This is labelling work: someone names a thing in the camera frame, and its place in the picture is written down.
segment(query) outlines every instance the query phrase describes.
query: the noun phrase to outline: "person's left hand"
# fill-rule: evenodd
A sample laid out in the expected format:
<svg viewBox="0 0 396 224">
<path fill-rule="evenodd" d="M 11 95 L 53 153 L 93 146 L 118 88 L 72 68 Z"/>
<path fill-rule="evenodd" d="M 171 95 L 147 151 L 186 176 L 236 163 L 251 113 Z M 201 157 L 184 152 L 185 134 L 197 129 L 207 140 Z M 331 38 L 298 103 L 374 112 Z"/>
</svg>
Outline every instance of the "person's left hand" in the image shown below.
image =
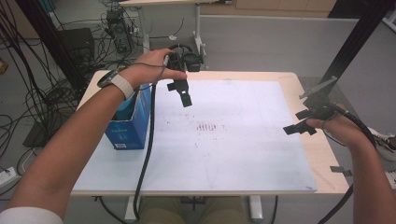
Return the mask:
<svg viewBox="0 0 396 224">
<path fill-rule="evenodd" d="M 121 71 L 120 74 L 136 88 L 142 84 L 155 83 L 161 79 L 186 79 L 184 72 L 163 68 L 165 56 L 173 51 L 170 49 L 156 49 L 141 55 L 135 64 Z"/>
</svg>

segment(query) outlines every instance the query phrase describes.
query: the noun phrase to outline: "white watch strap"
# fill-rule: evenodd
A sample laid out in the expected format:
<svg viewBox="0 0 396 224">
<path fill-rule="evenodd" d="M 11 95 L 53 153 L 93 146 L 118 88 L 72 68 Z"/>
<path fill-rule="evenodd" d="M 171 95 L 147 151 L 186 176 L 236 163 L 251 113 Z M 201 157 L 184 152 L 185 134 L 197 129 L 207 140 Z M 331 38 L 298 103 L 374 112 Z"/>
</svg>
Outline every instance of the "white watch strap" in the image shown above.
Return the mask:
<svg viewBox="0 0 396 224">
<path fill-rule="evenodd" d="M 113 83 L 124 93 L 125 100 L 129 99 L 129 97 L 134 94 L 134 88 L 125 78 L 120 76 L 120 74 L 116 74 L 113 79 L 111 79 L 111 83 Z"/>
</svg>

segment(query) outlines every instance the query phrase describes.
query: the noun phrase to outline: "forearm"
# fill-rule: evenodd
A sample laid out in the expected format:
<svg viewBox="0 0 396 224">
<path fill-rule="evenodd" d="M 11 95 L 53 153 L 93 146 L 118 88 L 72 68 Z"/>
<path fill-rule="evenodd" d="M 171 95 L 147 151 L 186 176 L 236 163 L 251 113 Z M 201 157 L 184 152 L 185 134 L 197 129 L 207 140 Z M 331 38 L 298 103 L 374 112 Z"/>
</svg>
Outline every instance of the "forearm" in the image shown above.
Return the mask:
<svg viewBox="0 0 396 224">
<path fill-rule="evenodd" d="M 67 202 L 123 98 L 117 87 L 108 86 L 83 105 L 47 143 L 23 176 L 8 207 L 42 207 L 62 217 L 67 205 L 63 202 Z"/>
<path fill-rule="evenodd" d="M 349 150 L 354 170 L 354 223 L 392 223 L 396 199 L 375 148 L 363 137 Z"/>
</svg>

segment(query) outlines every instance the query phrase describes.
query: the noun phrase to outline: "floor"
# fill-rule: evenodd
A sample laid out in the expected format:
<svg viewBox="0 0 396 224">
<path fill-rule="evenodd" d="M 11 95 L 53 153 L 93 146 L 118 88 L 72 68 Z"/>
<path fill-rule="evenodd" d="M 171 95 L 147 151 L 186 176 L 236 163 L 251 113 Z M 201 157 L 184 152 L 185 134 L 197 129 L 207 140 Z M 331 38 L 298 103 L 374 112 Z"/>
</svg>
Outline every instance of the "floor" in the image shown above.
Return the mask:
<svg viewBox="0 0 396 224">
<path fill-rule="evenodd" d="M 100 14 L 106 12 L 106 7 L 99 2 L 58 1 L 55 12 L 62 22 L 98 20 Z M 356 22 L 336 19 L 204 16 L 201 20 L 201 34 L 206 43 L 209 70 L 293 72 L 298 77 L 322 77 Z M 158 22 L 153 25 L 152 35 L 171 35 L 180 26 L 180 21 L 171 25 L 160 24 Z M 192 30 L 193 21 L 185 20 L 177 35 L 189 35 Z M 154 46 L 173 43 L 167 40 L 152 42 Z M 35 47 L 35 50 L 42 54 L 40 48 Z M 46 86 L 45 76 L 40 75 L 42 72 L 37 62 L 27 50 L 26 52 L 26 57 L 37 74 L 37 82 Z M 0 53 L 2 58 L 11 62 L 5 50 L 0 50 Z M 368 126 L 382 133 L 396 132 L 396 104 L 393 103 L 396 95 L 395 61 L 396 34 L 381 23 L 337 83 L 359 117 Z M 54 74 L 58 74 L 54 62 L 49 59 L 49 63 Z M 23 104 L 25 95 L 26 89 L 12 64 L 7 73 L 0 76 L 0 114 L 18 118 L 26 109 Z M 21 142 L 33 123 L 34 120 L 28 118 L 22 119 L 18 124 L 7 153 L 0 158 L 1 166 L 15 166 L 26 152 L 26 147 Z M 351 170 L 347 149 L 332 141 L 330 144 L 340 165 Z M 27 162 L 24 166 L 27 167 L 33 158 L 34 156 L 29 160 L 25 159 Z M 396 164 L 392 162 L 384 161 L 384 166 L 386 169 L 396 169 Z M 11 193 L 12 191 L 0 196 L 0 211 L 5 208 Z M 279 197 L 276 223 L 318 222 L 340 198 L 341 195 L 282 195 Z M 117 216 L 123 216 L 127 198 L 105 197 L 104 200 Z M 263 223 L 270 222 L 274 202 L 274 196 L 262 196 Z M 204 208 L 198 204 L 193 211 L 191 204 L 184 204 L 189 223 L 195 223 Z M 64 222 L 118 223 L 91 197 L 72 197 Z M 349 199 L 329 223 L 352 223 L 352 199 Z"/>
</svg>

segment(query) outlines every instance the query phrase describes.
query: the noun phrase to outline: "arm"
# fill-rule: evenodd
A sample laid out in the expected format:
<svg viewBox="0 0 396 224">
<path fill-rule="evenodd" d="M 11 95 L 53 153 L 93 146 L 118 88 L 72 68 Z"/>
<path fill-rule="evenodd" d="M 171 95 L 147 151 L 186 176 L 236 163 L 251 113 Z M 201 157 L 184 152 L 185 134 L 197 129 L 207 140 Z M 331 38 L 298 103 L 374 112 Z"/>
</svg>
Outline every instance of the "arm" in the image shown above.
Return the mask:
<svg viewBox="0 0 396 224">
<path fill-rule="evenodd" d="M 375 148 L 361 130 L 341 115 L 329 121 L 308 119 L 307 124 L 327 130 L 349 148 L 354 173 L 354 223 L 393 223 L 396 197 Z"/>
<path fill-rule="evenodd" d="M 142 55 L 136 62 L 162 65 L 164 56 L 170 52 L 170 49 L 155 50 Z M 157 81 L 161 70 L 161 67 L 139 64 L 120 74 L 136 88 Z M 165 69 L 161 79 L 165 78 L 185 79 L 187 75 Z M 70 192 L 123 100 L 123 93 L 110 85 L 76 111 L 22 177 L 7 208 L 39 207 L 64 218 Z"/>
</svg>

